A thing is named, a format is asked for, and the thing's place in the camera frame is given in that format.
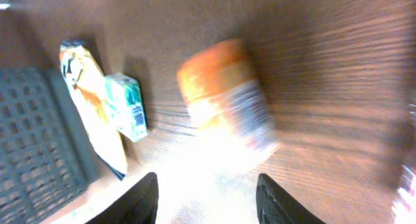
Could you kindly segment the orange tissue pack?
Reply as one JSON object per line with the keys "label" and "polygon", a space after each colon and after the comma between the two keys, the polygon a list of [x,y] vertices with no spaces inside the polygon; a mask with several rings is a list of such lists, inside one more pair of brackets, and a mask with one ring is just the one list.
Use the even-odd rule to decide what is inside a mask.
{"label": "orange tissue pack", "polygon": [[276,125],[240,39],[219,42],[187,60],[177,72],[192,123],[256,153],[278,148]]}

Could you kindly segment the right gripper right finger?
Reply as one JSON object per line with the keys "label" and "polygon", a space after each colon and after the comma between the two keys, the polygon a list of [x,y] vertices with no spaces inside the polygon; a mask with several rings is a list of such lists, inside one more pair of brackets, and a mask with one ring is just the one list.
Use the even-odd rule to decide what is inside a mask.
{"label": "right gripper right finger", "polygon": [[261,224],[324,223],[265,173],[258,176],[255,200]]}

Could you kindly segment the green tissue pack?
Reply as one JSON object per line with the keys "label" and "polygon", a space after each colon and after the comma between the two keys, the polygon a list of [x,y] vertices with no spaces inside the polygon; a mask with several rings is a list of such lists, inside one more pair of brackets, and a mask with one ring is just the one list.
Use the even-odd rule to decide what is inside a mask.
{"label": "green tissue pack", "polygon": [[104,77],[111,123],[132,142],[148,135],[140,85],[132,77],[117,73]]}

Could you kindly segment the red snack bag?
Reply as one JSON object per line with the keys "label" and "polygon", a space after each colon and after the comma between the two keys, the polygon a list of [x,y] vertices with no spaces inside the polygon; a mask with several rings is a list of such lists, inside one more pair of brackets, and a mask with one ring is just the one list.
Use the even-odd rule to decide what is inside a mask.
{"label": "red snack bag", "polygon": [[393,224],[415,224],[415,168],[402,167],[400,186],[391,208]]}

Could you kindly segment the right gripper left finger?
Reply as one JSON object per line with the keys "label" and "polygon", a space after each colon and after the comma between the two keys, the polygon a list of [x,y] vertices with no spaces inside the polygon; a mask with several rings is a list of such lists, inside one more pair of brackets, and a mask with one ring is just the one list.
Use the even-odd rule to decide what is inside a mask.
{"label": "right gripper left finger", "polygon": [[155,224],[158,201],[157,174],[149,172],[87,224]]}

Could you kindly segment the yellow wet wipes pack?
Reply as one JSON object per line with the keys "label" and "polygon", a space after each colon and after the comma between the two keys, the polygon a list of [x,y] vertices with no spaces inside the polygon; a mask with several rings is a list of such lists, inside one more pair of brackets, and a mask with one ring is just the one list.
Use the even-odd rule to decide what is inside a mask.
{"label": "yellow wet wipes pack", "polygon": [[77,108],[92,147],[118,180],[127,175],[121,136],[107,114],[104,74],[82,40],[64,40],[59,51],[60,72]]}

